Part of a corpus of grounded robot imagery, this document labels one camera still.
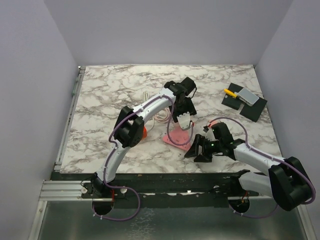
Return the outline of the pink triangular power strip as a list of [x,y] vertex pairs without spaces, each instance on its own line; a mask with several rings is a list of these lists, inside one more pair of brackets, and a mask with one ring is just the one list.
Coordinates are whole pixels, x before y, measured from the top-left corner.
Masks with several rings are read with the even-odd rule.
[[162,141],[173,147],[179,148],[183,151],[188,151],[191,148],[192,132],[191,129],[182,130],[179,126],[175,126],[169,132],[170,139],[167,134],[162,138]]

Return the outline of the red cube socket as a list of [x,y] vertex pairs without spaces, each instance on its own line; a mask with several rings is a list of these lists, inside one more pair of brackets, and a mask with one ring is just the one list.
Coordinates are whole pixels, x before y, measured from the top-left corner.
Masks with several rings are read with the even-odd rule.
[[145,139],[148,136],[148,131],[146,129],[146,127],[143,127],[143,133],[142,133],[142,139]]

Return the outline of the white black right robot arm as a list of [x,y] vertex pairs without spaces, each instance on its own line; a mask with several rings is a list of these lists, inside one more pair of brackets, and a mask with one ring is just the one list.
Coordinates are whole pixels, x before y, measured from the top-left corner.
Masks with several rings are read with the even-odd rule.
[[246,139],[234,139],[224,122],[205,126],[204,132],[205,135],[196,134],[185,158],[210,163],[214,156],[224,156],[260,172],[241,170],[233,175],[229,189],[234,195],[246,191],[260,193],[272,197],[285,211],[315,200],[316,190],[296,157],[278,158],[252,147]]

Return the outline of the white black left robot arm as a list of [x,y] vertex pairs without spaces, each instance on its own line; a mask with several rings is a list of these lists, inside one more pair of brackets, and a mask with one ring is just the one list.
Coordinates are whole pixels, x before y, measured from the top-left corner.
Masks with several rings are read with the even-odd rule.
[[169,119],[178,123],[182,131],[193,130],[191,116],[197,114],[189,94],[197,90],[196,83],[189,77],[182,82],[168,81],[161,91],[133,108],[121,109],[108,141],[113,148],[101,169],[94,173],[90,182],[97,196],[106,197],[111,190],[110,182],[115,179],[117,169],[126,153],[135,147],[144,135],[145,123],[165,108],[170,109]]

